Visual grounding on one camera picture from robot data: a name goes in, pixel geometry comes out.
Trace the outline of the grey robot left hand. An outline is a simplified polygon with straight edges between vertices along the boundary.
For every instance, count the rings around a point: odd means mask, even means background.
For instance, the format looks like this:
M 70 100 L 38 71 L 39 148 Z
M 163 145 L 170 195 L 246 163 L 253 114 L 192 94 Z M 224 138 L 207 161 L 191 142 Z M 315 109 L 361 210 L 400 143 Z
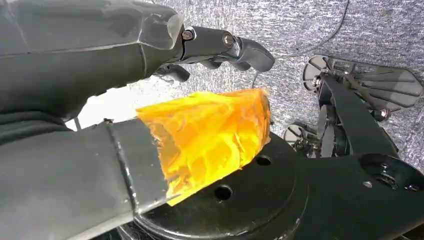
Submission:
M 0 237 L 89 240 L 189 190 L 177 133 L 193 117 L 176 107 L 73 131 L 87 100 L 150 76 L 186 81 L 181 64 L 229 62 L 269 71 L 256 41 L 184 27 L 172 8 L 141 0 L 3 0 L 0 3 Z

